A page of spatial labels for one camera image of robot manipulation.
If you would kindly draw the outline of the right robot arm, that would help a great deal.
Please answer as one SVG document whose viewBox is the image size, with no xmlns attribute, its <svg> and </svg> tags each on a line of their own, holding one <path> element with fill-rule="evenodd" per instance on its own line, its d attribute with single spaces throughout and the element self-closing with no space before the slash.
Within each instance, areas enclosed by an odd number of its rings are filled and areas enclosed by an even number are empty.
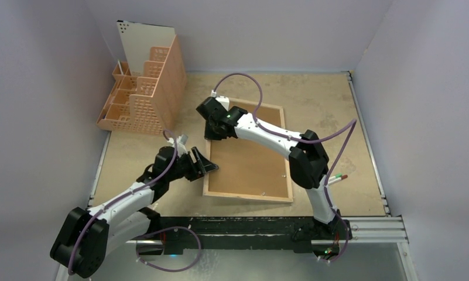
<svg viewBox="0 0 469 281">
<path fill-rule="evenodd" d="M 196 111 L 206 122 L 206 139 L 244 139 L 283 156 L 289 162 L 292 182 L 306 190 L 316 234 L 322 238 L 335 234 L 338 209 L 328 191 L 329 156 L 317 134 L 311 130 L 305 133 L 288 131 L 228 104 L 228 98 L 208 97 L 197 106 Z"/>
</svg>

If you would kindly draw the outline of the brown cardboard backing board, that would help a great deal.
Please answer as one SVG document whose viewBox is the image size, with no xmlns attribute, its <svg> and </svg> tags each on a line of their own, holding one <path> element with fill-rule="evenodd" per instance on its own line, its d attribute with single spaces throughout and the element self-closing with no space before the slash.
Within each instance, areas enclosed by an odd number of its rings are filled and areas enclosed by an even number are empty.
<svg viewBox="0 0 469 281">
<path fill-rule="evenodd" d="M 289 162 L 277 152 L 250 140 L 207 140 L 206 157 L 218 170 L 204 178 L 203 195 L 293 202 Z"/>
</svg>

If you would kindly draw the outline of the white wooden picture frame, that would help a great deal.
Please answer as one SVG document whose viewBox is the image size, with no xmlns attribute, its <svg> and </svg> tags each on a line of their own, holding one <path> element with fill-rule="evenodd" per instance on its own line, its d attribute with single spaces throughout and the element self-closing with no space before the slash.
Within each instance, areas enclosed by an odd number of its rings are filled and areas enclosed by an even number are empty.
<svg viewBox="0 0 469 281">
<path fill-rule="evenodd" d="M 279 133 L 285 129 L 281 106 L 236 98 L 208 97 L 197 111 L 206 121 L 206 132 L 216 125 L 235 121 L 231 136 L 206 139 L 206 158 L 218 169 L 206 175 L 204 196 L 237 198 L 275 203 L 293 202 L 288 156 L 295 142 L 262 130 L 258 125 Z"/>
</svg>

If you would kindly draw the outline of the orange plastic file organizer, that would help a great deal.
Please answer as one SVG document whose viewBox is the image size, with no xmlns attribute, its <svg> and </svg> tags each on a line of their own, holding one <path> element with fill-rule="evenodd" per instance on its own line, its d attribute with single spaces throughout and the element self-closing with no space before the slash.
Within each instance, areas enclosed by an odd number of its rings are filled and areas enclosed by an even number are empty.
<svg viewBox="0 0 469 281">
<path fill-rule="evenodd" d="M 115 66 L 114 86 L 96 121 L 100 129 L 159 135 L 174 128 L 187 84 L 178 36 L 169 47 L 151 47 L 143 70 L 136 76 L 125 61 Z"/>
</svg>

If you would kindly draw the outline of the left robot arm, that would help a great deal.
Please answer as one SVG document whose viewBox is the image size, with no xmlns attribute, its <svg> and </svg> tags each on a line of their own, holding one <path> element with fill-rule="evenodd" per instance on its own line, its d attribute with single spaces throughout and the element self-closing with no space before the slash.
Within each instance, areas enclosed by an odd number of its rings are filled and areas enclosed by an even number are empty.
<svg viewBox="0 0 469 281">
<path fill-rule="evenodd" d="M 168 190 L 171 182 L 195 181 L 218 165 L 193 147 L 184 153 L 171 146 L 160 148 L 155 161 L 145 168 L 130 188 L 110 201 L 87 210 L 72 209 L 55 239 L 50 257 L 65 266 L 69 275 L 87 278 L 115 248 L 134 238 L 165 239 L 161 216 L 149 208 Z"/>
</svg>

